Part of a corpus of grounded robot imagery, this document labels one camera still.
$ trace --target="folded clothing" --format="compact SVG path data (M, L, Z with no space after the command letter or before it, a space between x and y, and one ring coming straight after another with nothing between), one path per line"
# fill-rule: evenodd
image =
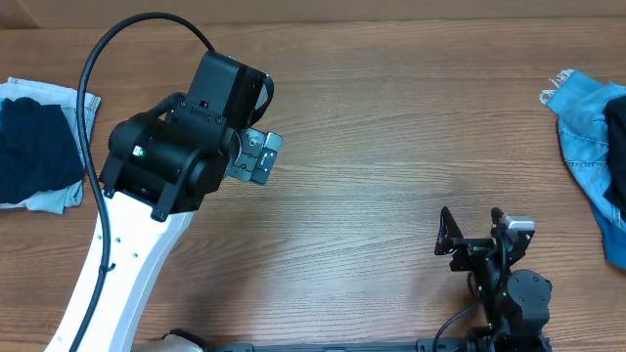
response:
M608 128L608 169L611 184L604 197L626 213L626 97L614 99L604 108Z
M626 269L626 261L618 259L626 258L626 224L620 209L604 197L611 185L604 108L609 101L626 96L626 88L601 84L572 69L562 71L553 83L557 89L544 91L540 101L559 116L563 159L591 202L603 233L606 260Z
M0 109L0 202L17 203L82 179L82 163L58 105L5 99Z
M0 100L17 100L22 97L29 97L41 105L59 105L61 107L82 163L78 126L76 123L76 91L54 84L17 78L9 78L7 83L0 84ZM91 131L100 102L101 99L92 94L87 93L85 96L85 126L88 139L91 139ZM62 190L37 192L33 196L19 202L0 203L0 209L26 207L30 210L63 214L65 207L80 205L81 202L82 180L79 180Z

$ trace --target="white cloth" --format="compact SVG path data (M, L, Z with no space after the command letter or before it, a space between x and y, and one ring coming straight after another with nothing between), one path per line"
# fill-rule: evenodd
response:
M61 87L54 84L29 81L9 77L7 83L0 84L0 101L3 99L15 100L28 97L41 105L60 105L67 118L67 124L76 141L80 161L82 153L78 141L78 125L76 122L76 91L71 88ZM85 127L87 138L91 139L96 111L101 99L93 94L85 95ZM65 207L80 205L82 202L82 180L62 190L38 192L30 198L24 199L17 204L0 203L0 209L26 207L29 210L48 211L63 214Z

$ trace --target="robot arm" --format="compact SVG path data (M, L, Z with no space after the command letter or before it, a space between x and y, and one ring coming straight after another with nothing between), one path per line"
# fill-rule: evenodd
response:
M100 175L111 227L110 267L101 268L106 237L99 215L47 352L71 350L101 270L107 270L106 279L77 350L130 350L163 262L204 196L228 176L267 182L283 139L250 126L264 113L272 92L267 74L209 51L188 94L172 94L113 129Z
M113 235L111 267L79 351L130 351L163 262L194 217L189 211L169 215L163 222L153 220L149 205L124 193L105 202ZM102 240L99 217L69 306L46 352L69 350L98 277Z

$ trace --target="light blue denim cloth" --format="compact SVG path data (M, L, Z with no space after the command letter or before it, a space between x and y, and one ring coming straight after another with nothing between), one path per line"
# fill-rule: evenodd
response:
M613 227L597 220L604 237L604 255L611 264L626 269L626 224L619 209L604 192L611 183L606 164L608 134L604 117L606 104L626 96L626 88L601 84L576 70L566 70L553 83L558 89L544 91L542 103L559 116L560 148L572 175L591 201L595 215L601 214Z
M7 83L0 84L0 101L4 99L15 100L21 97L29 97L41 105L60 105L63 114L67 118L67 124L76 141L80 161L82 153L78 141L78 126L76 122L76 91L70 88L60 87L53 84L28 81L24 79L9 78ZM85 97L85 120L87 138L91 139L96 111L101 99L92 94ZM37 192L31 197L16 204L0 203L0 209L26 207L29 210L48 211L63 214L66 207L76 206L82 203L82 180L62 190Z

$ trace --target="wooden table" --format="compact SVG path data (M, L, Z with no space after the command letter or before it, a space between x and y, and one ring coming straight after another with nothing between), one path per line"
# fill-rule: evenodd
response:
M626 349L626 277L604 262L584 194L563 165L548 78L578 68L626 83L626 20L376 22L205 27L218 51L266 70L259 123L285 137L266 187L223 183L167 259L137 339L184 328L257 344L408 341L470 304L465 275L432 253L448 205L466 236L489 209L531 215L515 268L552 280L556 351ZM103 30L0 31L0 77L76 87ZM185 28L140 26L109 45L92 151L112 128L187 91L203 53ZM64 216L0 213L0 351L41 351L93 234L85 186ZM463 334L473 320L450 328Z

